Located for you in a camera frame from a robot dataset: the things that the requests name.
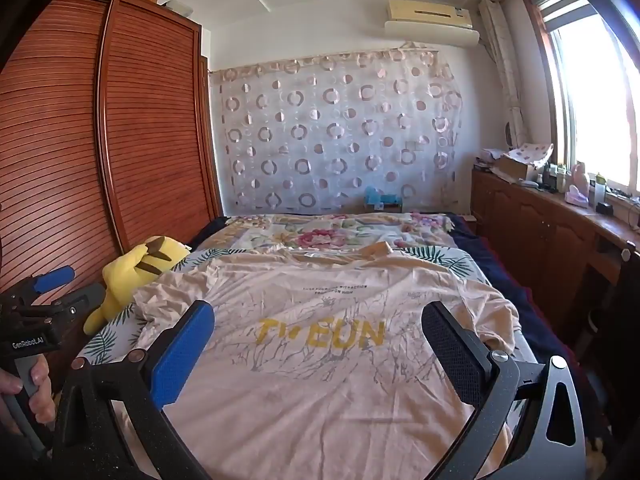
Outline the beige printed t-shirt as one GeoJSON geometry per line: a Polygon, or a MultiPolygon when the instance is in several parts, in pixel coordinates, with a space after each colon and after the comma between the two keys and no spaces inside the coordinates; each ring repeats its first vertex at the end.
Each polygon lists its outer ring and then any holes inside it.
{"type": "Polygon", "coordinates": [[[221,479],[422,479],[472,414],[421,328],[438,301],[512,351],[501,292],[378,243],[348,252],[240,252],[134,294],[142,346],[196,300],[216,327],[172,426],[221,479]]]}

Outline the yellow Pikachu plush toy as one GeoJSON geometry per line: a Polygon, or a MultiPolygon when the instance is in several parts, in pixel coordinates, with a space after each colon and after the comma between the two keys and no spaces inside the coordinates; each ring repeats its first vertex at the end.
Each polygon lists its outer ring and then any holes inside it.
{"type": "Polygon", "coordinates": [[[106,286],[102,304],[86,319],[84,333],[95,335],[114,320],[132,300],[134,292],[155,281],[190,254],[190,247],[168,236],[152,236],[104,266],[106,286]]]}

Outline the palm leaf print sheet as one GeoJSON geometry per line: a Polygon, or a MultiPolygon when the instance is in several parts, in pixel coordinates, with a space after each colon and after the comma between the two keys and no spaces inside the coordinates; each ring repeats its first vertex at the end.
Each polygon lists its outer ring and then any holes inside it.
{"type": "MultiPolygon", "coordinates": [[[[278,246],[268,249],[208,248],[196,250],[176,263],[170,272],[186,273],[198,269],[200,266],[205,266],[211,261],[218,262],[222,257],[237,254],[268,254],[276,249],[278,246]]],[[[403,247],[396,248],[395,252],[442,266],[462,280],[473,280],[491,285],[472,256],[460,248],[447,246],[403,247]]],[[[145,324],[145,319],[137,314],[136,307],[133,304],[128,304],[91,337],[88,344],[82,348],[80,355],[84,356],[92,365],[119,361],[134,348],[145,324]]]]}

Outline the wooden louvered wardrobe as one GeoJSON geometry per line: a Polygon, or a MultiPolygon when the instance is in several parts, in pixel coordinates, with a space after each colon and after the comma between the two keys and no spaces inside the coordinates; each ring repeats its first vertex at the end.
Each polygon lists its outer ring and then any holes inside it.
{"type": "Polygon", "coordinates": [[[52,0],[1,73],[1,284],[74,285],[221,213],[199,24],[157,0],[52,0]]]}

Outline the long wooden cabinet desk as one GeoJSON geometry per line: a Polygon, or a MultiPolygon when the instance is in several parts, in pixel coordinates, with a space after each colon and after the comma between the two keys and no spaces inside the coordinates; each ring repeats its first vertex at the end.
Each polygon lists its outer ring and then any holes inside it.
{"type": "Polygon", "coordinates": [[[471,214],[477,234],[569,346],[611,297],[626,245],[639,243],[639,230],[626,221],[487,171],[472,172],[471,214]]]}

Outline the floral quilt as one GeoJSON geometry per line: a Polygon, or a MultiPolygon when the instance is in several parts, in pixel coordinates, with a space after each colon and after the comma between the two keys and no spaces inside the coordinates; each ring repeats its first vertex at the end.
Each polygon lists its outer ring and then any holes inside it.
{"type": "Polygon", "coordinates": [[[198,244],[198,248],[342,250],[379,242],[396,249],[454,247],[453,230],[454,222],[444,214],[256,214],[230,218],[220,231],[198,244]]]}

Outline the blue toy on box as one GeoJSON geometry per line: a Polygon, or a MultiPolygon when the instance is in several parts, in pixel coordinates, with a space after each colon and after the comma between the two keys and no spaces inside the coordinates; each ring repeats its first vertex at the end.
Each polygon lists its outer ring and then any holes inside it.
{"type": "Polygon", "coordinates": [[[364,193],[364,206],[370,211],[401,212],[402,198],[397,194],[387,194],[378,188],[368,186],[364,193]]]}

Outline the cardboard box on desk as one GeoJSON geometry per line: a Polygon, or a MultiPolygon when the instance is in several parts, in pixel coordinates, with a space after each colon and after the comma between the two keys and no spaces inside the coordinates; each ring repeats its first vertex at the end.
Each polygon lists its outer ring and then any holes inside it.
{"type": "Polygon", "coordinates": [[[512,158],[507,154],[503,154],[495,162],[494,169],[498,171],[499,176],[513,181],[535,181],[537,179],[537,170],[533,165],[521,162],[519,159],[512,158]]]}

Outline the pink figurine on desk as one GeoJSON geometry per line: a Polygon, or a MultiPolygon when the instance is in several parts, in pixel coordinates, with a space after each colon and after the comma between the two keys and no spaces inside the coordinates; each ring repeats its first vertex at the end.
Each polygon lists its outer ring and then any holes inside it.
{"type": "Polygon", "coordinates": [[[576,162],[570,172],[570,185],[565,192],[565,201],[580,208],[589,207],[589,179],[583,162],[576,162]]]}

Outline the circle pattern sheer curtain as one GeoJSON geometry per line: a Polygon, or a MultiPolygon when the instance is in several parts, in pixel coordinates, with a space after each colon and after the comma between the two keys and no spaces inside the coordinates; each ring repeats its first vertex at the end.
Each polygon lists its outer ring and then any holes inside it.
{"type": "Polygon", "coordinates": [[[286,58],[218,70],[210,105],[228,214],[409,210],[458,201],[462,94],[434,49],[286,58]]]}

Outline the window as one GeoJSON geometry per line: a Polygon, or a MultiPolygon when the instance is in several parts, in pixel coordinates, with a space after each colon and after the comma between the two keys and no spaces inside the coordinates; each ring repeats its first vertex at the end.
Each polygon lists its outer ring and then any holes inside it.
{"type": "Polygon", "coordinates": [[[555,161],[639,194],[639,70],[588,0],[524,0],[551,84],[555,161]]]}

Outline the beige window side curtain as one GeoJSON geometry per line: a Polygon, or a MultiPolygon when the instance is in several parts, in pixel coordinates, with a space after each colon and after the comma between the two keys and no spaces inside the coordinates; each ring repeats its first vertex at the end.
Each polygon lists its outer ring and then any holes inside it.
{"type": "Polygon", "coordinates": [[[529,140],[521,103],[521,78],[514,42],[502,6],[492,0],[480,0],[478,5],[488,44],[494,56],[503,97],[506,101],[506,122],[511,146],[519,148],[529,140]]]}

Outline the wall air conditioner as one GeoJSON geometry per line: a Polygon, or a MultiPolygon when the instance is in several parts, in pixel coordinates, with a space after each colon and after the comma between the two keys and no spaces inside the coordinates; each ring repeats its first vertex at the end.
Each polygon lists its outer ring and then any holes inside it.
{"type": "Polygon", "coordinates": [[[387,37],[422,44],[472,48],[480,42],[468,10],[418,0],[388,0],[387,37]]]}

